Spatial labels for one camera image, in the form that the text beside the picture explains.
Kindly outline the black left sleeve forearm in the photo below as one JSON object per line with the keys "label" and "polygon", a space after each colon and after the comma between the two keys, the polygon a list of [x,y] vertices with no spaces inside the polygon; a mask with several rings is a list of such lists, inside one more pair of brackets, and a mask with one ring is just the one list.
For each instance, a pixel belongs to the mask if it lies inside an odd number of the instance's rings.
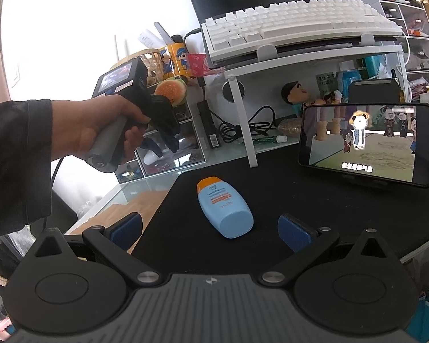
{"label": "black left sleeve forearm", "polygon": [[52,212],[52,103],[0,103],[0,236]]}

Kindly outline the person's left hand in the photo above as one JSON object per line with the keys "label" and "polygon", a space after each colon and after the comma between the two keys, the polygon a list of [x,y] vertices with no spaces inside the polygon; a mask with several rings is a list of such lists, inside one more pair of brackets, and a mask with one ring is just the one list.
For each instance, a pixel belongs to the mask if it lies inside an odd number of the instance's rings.
{"label": "person's left hand", "polygon": [[124,132],[123,160],[133,158],[143,139],[150,118],[120,95],[96,97],[84,101],[52,102],[51,160],[73,155],[84,158],[98,133],[119,116],[134,119],[136,125]]}

